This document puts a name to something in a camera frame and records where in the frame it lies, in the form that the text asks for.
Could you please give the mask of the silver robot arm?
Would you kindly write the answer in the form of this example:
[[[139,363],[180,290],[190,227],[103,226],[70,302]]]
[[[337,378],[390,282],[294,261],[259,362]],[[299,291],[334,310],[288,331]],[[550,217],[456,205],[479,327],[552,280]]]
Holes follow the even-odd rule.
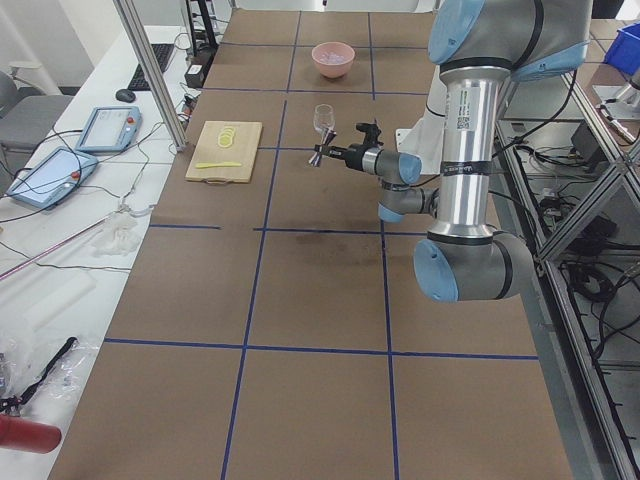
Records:
[[[439,9],[428,55],[446,89],[440,185],[418,185],[422,159],[386,150],[379,127],[361,123],[360,144],[334,145],[327,131],[317,157],[342,160],[376,176],[379,217],[398,222],[429,214],[433,223],[414,250],[417,282],[438,302],[517,295],[533,273],[526,244],[486,222],[500,87],[577,69],[589,44],[588,1],[447,1]]]

